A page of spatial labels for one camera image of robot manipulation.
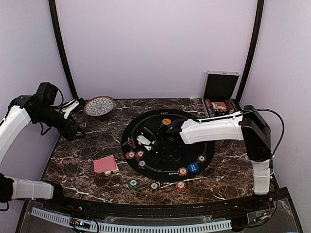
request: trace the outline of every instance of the red playing card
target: red playing card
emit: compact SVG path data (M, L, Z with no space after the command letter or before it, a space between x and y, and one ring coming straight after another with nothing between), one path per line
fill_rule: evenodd
M94 171L96 173L102 173L106 171L113 171L117 168L115 158L113 155L95 160L93 161L94 164Z

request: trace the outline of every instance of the white cable tray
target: white cable tray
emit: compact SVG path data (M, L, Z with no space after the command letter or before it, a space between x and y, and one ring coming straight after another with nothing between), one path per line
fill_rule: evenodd
M69 221L70 216L64 215L62 213L53 213L47 210L42 210L39 208L33 208L31 215L39 217L41 219L53 222L55 224L70 227ZM91 225L88 232L96 232L97 226L94 221L82 220L85 223ZM129 225L117 225L117 224L107 224L98 222L100 233L209 233L209 232L219 232L224 230L231 230L231 220L194 224L194 225L184 225L184 226L129 226Z

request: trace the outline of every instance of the orange poker chip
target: orange poker chip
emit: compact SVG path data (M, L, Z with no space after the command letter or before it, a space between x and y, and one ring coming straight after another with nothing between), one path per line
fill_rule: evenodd
M163 124L163 125L168 126L168 125L170 125L171 123L172 123L172 121L171 121L170 119L168 119L168 118L165 118L165 119L162 120L162 124Z

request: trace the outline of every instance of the black case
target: black case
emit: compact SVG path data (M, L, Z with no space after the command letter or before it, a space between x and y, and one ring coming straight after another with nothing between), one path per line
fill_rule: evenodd
M237 108L236 110L241 110L238 103L232 99L232 93L236 87L239 76L238 72L207 71L207 78L202 96L203 107L207 116L205 100L210 100L211 102L231 100L234 107Z

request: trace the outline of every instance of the black metal pole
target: black metal pole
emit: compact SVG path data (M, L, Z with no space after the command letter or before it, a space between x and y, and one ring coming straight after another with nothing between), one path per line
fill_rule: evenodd
M55 34L55 38L57 42L58 52L59 52L59 56L63 64L65 76L66 76L72 97L78 98L78 93L73 83L72 75L69 69L69 65L68 65L68 61L67 61L67 57L65 53L62 35L60 32L55 0L49 0L49 5L50 5L50 13L51 13L51 18L52 18L52 23L53 23L53 28L54 28L54 34Z
M241 101L241 98L242 98L242 95L243 95L243 92L246 86L247 78L249 75L249 71L252 66L256 44L258 40L258 35L259 35L260 23L261 23L262 12L263 12L263 5L264 5L264 0L258 0L252 39L251 39L251 43L249 46L248 55L246 58L246 63L245 63L244 71L243 71L242 78L241 78L241 83L240 83L238 93L236 96L236 100L238 102Z

